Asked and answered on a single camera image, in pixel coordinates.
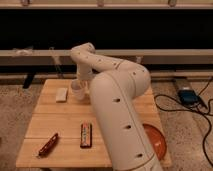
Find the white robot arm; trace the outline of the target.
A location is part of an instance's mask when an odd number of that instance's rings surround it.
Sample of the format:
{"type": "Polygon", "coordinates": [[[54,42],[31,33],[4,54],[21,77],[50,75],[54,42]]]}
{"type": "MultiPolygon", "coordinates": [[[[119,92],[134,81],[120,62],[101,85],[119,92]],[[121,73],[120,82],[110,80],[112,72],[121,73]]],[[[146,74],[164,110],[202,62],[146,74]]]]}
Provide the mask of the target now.
{"type": "Polygon", "coordinates": [[[149,71],[129,60],[95,53],[90,43],[70,56],[77,78],[89,83],[90,102],[114,171],[163,171],[142,126],[133,99],[150,86],[149,71]]]}

